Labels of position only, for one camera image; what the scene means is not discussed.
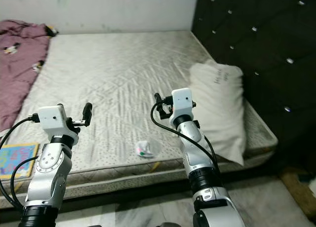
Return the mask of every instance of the tiled floor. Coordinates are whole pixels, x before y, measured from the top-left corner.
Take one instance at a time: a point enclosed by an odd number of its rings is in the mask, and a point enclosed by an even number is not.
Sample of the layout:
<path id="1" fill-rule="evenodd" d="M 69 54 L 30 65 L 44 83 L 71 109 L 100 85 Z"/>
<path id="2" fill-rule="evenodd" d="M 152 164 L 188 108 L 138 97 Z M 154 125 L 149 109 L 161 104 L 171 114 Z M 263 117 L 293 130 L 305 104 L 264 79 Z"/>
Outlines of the tiled floor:
<path id="1" fill-rule="evenodd" d="M 226 187 L 247 227 L 315 227 L 277 178 L 257 178 Z M 56 226 L 156 227 L 163 222 L 174 222 L 191 227 L 193 213 L 191 195 L 184 192 L 60 214 Z M 0 227 L 17 225 L 6 223 Z"/>

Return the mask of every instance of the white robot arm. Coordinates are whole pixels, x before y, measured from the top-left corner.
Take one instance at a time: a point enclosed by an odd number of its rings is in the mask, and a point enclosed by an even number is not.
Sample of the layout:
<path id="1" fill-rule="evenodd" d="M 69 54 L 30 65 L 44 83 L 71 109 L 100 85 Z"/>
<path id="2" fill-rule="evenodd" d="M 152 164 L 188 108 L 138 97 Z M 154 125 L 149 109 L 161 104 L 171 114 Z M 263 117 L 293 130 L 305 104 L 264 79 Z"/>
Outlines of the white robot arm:
<path id="1" fill-rule="evenodd" d="M 169 118 L 170 125 L 176 128 L 175 133 L 183 143 L 183 164 L 196 212 L 193 216 L 194 227 L 244 227 L 242 218 L 222 185 L 216 158 L 210 158 L 210 154 L 206 153 L 207 142 L 198 122 L 193 121 L 192 108 L 196 104 L 192 101 L 190 89 L 173 90 L 171 94 L 163 100 L 159 94 L 155 94 L 157 111 L 161 119 Z M 166 113 L 162 105 L 171 106 L 170 113 Z M 158 126 L 171 130 L 161 124 Z"/>
<path id="2" fill-rule="evenodd" d="M 79 139 L 77 126 L 90 124 L 91 110 L 92 105 L 87 103 L 82 120 L 72 121 L 61 104 L 39 109 L 38 122 L 50 143 L 44 145 L 35 162 L 35 174 L 29 184 L 19 227 L 55 226 L 72 166 L 71 149 Z"/>

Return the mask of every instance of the mattress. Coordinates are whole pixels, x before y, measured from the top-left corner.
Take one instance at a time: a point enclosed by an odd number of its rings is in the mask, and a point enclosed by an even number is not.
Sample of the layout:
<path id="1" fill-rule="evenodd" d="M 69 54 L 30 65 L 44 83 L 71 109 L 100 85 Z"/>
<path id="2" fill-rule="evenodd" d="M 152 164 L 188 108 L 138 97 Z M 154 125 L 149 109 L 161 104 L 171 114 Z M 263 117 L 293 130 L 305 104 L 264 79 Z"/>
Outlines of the mattress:
<path id="1" fill-rule="evenodd" d="M 65 198 L 184 179 L 180 141 L 151 122 L 150 109 L 154 93 L 168 96 L 187 87 L 189 68 L 209 58 L 188 31 L 59 35 L 51 40 L 17 121 L 58 103 L 67 116 L 81 119 L 85 103 L 93 104 L 91 124 L 81 129 L 73 147 Z M 245 127 L 245 166 L 222 160 L 222 172 L 253 167 L 273 154 L 275 135 L 246 101 Z M 153 158 L 135 154 L 141 140 L 150 142 Z M 11 144 L 29 142 L 47 143 L 40 124 L 25 123 L 9 139 Z M 26 195 L 30 179 L 17 179 L 18 197 Z M 9 206 L 2 196 L 0 206 Z"/>

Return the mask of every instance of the blanket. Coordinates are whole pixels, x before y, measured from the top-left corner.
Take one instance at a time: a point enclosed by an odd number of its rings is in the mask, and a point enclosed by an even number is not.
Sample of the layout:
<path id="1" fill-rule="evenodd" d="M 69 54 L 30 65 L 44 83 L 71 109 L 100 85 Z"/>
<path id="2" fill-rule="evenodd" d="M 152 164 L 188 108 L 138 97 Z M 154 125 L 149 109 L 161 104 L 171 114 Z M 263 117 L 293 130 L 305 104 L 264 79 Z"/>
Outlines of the blanket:
<path id="1" fill-rule="evenodd" d="M 50 36 L 45 24 L 0 22 L 0 137 L 13 125 L 44 64 Z"/>

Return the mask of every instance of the pillow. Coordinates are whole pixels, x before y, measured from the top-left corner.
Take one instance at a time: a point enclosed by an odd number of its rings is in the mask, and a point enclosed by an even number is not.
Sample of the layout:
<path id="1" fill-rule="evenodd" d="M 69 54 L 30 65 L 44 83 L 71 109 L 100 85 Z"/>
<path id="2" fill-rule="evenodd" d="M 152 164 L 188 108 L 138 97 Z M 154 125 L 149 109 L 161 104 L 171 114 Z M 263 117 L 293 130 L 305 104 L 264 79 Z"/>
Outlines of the pillow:
<path id="1" fill-rule="evenodd" d="M 242 71 L 208 60 L 190 68 L 194 119 L 221 157 L 243 165 L 246 136 L 243 125 Z"/>

